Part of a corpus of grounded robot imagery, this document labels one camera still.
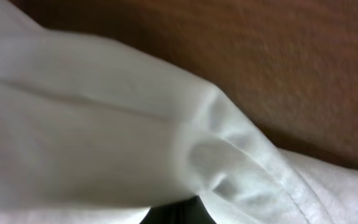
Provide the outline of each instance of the crumpled white cloth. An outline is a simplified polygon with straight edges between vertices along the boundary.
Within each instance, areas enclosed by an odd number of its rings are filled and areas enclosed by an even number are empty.
[[[0,224],[358,223],[358,171],[277,149],[213,84],[0,0]]]

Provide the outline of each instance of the white cloth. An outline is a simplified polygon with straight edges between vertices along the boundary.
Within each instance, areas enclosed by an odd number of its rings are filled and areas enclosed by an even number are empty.
[[[277,149],[213,84],[0,1],[0,224],[358,223],[358,171]]]

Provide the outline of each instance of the black object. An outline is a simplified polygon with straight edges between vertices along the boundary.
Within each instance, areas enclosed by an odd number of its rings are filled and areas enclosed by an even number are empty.
[[[151,208],[140,224],[216,224],[201,199],[194,197],[161,207]]]

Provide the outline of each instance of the brown background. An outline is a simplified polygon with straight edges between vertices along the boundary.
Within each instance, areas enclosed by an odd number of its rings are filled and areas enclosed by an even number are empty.
[[[217,84],[279,147],[358,169],[358,0],[15,0]]]

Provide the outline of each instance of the brown wooden surface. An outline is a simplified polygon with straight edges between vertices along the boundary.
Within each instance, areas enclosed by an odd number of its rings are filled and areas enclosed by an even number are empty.
[[[358,169],[358,0],[16,0],[222,88],[279,147]]]

